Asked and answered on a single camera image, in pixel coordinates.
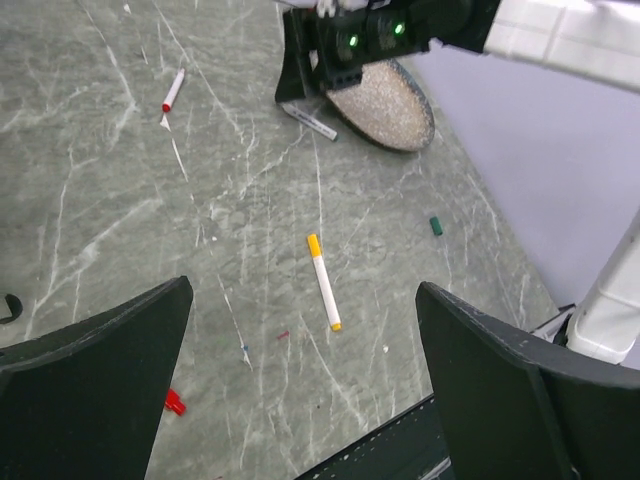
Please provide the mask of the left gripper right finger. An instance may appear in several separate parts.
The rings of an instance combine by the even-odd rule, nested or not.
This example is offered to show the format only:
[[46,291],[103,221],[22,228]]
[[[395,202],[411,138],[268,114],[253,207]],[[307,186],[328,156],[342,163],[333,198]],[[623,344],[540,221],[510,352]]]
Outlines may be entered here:
[[549,343],[434,283],[421,341],[458,479],[636,479],[639,373]]

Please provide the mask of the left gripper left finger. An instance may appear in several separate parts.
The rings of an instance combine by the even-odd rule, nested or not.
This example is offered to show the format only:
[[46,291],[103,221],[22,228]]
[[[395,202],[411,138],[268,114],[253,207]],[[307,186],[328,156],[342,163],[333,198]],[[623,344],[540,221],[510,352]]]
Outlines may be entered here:
[[2,478],[144,478],[192,299],[177,277],[2,349]]

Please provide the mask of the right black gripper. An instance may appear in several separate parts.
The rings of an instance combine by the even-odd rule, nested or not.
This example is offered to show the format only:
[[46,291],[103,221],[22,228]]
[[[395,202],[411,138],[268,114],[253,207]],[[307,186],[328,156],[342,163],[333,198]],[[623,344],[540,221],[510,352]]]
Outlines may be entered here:
[[287,10],[275,102],[356,86],[365,65],[426,51],[429,7],[428,1],[382,2],[355,11],[338,8],[323,17],[311,7]]

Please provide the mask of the green white marker pen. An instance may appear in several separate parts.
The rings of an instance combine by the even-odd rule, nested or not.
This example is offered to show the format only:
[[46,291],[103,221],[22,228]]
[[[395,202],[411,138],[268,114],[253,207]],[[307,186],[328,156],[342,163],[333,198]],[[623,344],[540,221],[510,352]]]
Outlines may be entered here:
[[284,110],[284,112],[287,115],[294,118],[301,124],[311,128],[312,130],[319,133],[323,137],[329,139],[330,141],[335,142],[338,139],[338,133],[334,129],[320,122],[310,114],[303,112],[293,104],[282,103],[281,108]]

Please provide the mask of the yellow white marker pen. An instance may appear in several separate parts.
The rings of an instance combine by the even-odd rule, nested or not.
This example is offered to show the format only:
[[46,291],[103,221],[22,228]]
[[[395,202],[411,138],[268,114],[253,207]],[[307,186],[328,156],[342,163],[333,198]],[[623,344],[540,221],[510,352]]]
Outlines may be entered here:
[[342,329],[342,321],[331,287],[318,236],[316,234],[309,235],[307,237],[307,244],[313,261],[330,328],[332,331],[338,332]]

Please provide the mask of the green pen cap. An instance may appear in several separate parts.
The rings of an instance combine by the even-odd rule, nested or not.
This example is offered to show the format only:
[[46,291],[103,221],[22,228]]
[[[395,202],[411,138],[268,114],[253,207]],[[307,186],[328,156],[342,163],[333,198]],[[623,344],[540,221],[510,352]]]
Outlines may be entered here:
[[433,234],[438,237],[443,234],[443,228],[441,222],[437,216],[433,216],[429,219],[429,224],[431,226]]

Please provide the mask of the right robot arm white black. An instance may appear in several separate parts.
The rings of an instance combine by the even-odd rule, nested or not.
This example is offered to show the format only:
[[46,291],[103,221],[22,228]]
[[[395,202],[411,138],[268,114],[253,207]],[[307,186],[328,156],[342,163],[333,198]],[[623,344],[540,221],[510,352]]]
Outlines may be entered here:
[[557,300],[570,348],[637,367],[639,5],[288,1],[279,103],[412,58]]

